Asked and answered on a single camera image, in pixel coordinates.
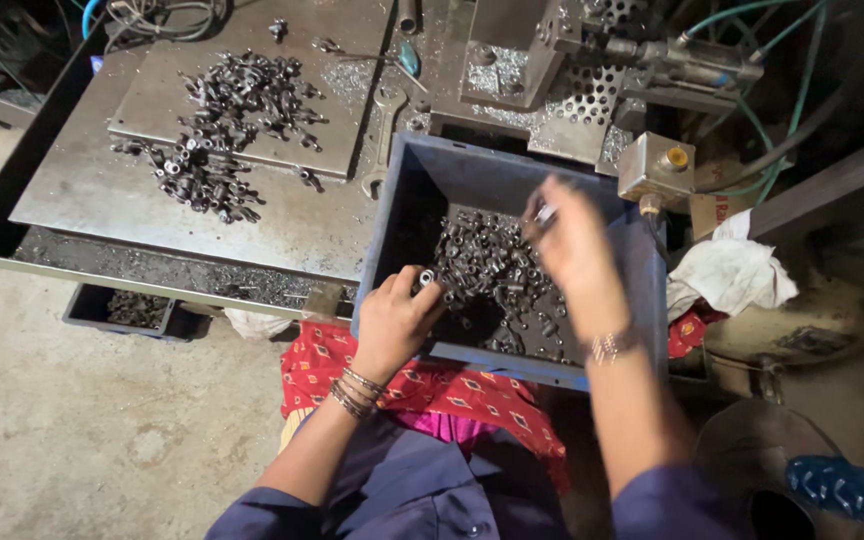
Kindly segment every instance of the pink fabric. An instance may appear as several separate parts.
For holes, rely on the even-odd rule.
[[[456,441],[466,456],[469,455],[476,436],[492,434],[499,429],[498,425],[442,412],[399,410],[395,411],[395,418],[410,430],[435,437],[443,443]]]

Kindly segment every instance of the blue sleeve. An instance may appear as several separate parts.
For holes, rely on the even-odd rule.
[[[318,507],[271,487],[253,487],[226,509],[205,540],[305,540],[322,536]]]
[[[733,540],[721,497],[688,465],[636,476],[612,502],[616,540]]]

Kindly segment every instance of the bangle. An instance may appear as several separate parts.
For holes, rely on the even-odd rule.
[[[339,405],[341,405],[348,414],[351,414],[353,418],[356,420],[362,420],[373,409],[375,409],[374,406],[368,406],[353,399],[353,397],[349,395],[349,392],[339,384],[339,381],[339,378],[332,381],[328,393],[335,398],[335,401],[339,402]]]
[[[376,401],[378,401],[379,396],[382,395],[382,394],[376,394],[375,392],[372,392],[371,396],[367,396],[365,394],[365,392],[363,392],[362,390],[359,390],[355,386],[355,384],[352,384],[351,382],[347,381],[345,379],[344,374],[339,377],[339,381],[341,381],[344,384],[344,388],[346,390],[351,390],[353,393],[355,393],[355,395],[359,396],[360,398],[362,398],[363,400],[365,400],[366,402],[371,403],[371,404],[374,404]]]
[[[375,382],[368,380],[365,376],[355,373],[352,369],[348,367],[342,368],[342,374],[352,377],[352,379],[356,383],[358,383],[362,387],[365,387],[365,389],[369,392],[375,392],[379,396],[385,393],[385,386],[382,386],[381,384],[376,384]]]
[[[582,351],[585,353],[586,363],[604,366],[616,363],[616,357],[642,344],[642,336],[634,327],[629,326],[616,333],[607,333],[583,342]]]

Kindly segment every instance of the wrench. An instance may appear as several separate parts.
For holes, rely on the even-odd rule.
[[[372,200],[378,200],[378,189],[389,174],[389,151],[392,149],[392,131],[396,129],[396,114],[405,105],[405,91],[398,86],[378,88],[372,94],[382,121],[378,129],[378,149],[372,170],[362,177],[362,190]]]

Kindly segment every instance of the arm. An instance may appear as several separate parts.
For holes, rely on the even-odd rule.
[[[588,343],[622,332],[631,315],[601,216],[557,178],[546,179],[540,191],[558,210],[558,219],[537,247],[565,296],[576,337]],[[587,362],[585,371],[613,499],[640,474],[689,461],[694,437],[660,386],[644,347],[608,365]]]
[[[359,349],[351,369],[383,387],[419,350],[443,313],[439,299],[444,288],[438,281],[414,298],[411,295],[422,270],[421,266],[406,266],[399,274],[389,276],[362,303]],[[361,385],[356,384],[356,388],[372,398],[378,397]],[[270,487],[314,507],[321,506],[357,424],[353,415],[330,395],[272,460],[255,486]]]

